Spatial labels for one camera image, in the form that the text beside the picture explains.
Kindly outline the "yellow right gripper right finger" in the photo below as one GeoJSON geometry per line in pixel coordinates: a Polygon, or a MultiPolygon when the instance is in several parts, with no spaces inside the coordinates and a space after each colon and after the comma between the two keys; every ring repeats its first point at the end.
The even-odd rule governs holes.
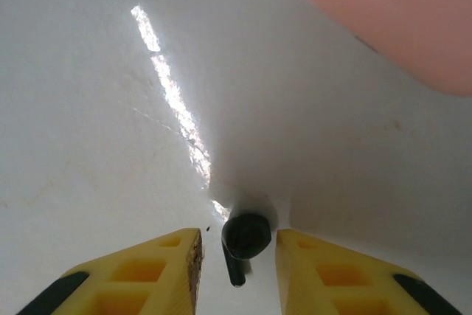
{"type": "Polygon", "coordinates": [[[415,273],[334,243],[280,229],[277,284],[282,314],[458,314],[415,273]]]}

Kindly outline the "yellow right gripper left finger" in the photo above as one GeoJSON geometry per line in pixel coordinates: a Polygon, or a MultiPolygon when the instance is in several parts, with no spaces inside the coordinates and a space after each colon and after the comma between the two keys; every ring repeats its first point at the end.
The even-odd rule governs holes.
{"type": "Polygon", "coordinates": [[[75,266],[21,314],[195,314],[201,231],[180,229],[75,266]]]}

